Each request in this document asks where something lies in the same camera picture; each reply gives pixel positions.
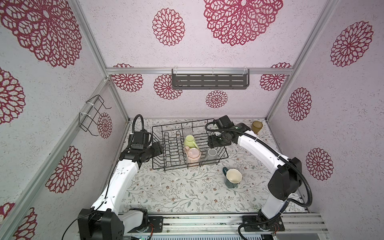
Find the black wire dish rack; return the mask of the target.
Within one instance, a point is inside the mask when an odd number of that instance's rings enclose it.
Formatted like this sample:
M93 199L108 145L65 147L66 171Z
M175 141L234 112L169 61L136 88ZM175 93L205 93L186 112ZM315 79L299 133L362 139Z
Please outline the black wire dish rack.
M209 140L215 135L205 125L213 119L178 122L152 127L155 142L161 144L163 153L152 158L154 170L175 170L218 164L227 159L225 147L211 147Z

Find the grey cream mug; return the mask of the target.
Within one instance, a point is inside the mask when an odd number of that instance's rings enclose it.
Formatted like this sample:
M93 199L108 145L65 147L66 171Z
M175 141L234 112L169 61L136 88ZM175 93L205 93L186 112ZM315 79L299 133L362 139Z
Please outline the grey cream mug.
M208 149L205 153L205 158L203 162L209 164L215 162L218 159L218 152L216 149Z

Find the light green mug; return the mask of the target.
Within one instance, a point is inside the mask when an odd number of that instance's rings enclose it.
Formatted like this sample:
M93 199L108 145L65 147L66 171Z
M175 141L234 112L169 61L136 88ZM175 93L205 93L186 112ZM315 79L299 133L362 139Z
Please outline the light green mug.
M198 150L200 149L196 143L195 137L194 136L187 136L184 139L184 150L187 151L187 150L192 149L192 148L195 148Z

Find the pink ceramic mug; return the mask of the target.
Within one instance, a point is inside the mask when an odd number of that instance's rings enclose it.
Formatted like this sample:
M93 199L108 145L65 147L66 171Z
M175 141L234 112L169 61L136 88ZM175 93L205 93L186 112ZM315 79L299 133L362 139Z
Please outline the pink ceramic mug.
M201 151L197 148L184 147L189 167L195 167L199 165L201 158Z

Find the yellow ribbed cup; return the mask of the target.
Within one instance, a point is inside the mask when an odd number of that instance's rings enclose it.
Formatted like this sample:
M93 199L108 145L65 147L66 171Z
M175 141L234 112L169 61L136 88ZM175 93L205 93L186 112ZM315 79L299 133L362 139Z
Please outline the yellow ribbed cup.
M263 129L263 123L261 121L253 121L251 130L257 135Z

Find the dark green mug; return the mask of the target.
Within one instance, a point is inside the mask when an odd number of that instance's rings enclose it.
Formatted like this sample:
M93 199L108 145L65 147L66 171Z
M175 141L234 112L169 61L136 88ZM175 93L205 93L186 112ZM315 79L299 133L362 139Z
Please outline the dark green mug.
M237 169L228 169L223 167L223 174L225 175L225 185L229 189L237 188L239 183L242 181L242 173Z

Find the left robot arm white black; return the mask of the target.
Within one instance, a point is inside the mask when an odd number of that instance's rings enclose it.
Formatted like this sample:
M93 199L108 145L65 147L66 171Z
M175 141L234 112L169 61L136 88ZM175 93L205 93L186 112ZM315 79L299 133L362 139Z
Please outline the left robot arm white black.
M122 240L130 231L144 232L149 228L146 209L131 208L120 215L124 190L132 183L142 163L163 154L160 142L143 150L125 149L107 187L91 208L82 209L77 218L81 240Z

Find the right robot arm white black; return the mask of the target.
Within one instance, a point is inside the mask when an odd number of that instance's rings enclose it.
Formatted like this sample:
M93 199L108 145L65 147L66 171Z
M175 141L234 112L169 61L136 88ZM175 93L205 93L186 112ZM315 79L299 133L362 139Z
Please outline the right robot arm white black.
M299 159L282 155L261 140L250 127L244 123L235 125L227 116L207 123L205 130L213 133L208 137L210 148L237 144L254 155L272 174L268 183L269 197L259 211L262 223L278 218L289 203L303 208L312 204L311 188L302 173L302 163ZM304 185L308 192L305 203L290 197L301 185Z

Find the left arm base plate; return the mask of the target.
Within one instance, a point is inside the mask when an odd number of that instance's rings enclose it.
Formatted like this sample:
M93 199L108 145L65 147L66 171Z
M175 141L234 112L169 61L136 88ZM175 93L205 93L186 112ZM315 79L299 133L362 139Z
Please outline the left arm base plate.
M161 233L163 231L164 217L149 217L146 227L133 230L134 233Z

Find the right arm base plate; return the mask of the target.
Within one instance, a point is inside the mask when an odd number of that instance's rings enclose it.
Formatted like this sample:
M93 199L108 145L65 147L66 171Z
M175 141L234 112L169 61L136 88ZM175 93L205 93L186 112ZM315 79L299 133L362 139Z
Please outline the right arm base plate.
M268 219L261 211L257 215L242 216L242 225L245 232L283 232L285 226L281 218L282 213L277 213Z

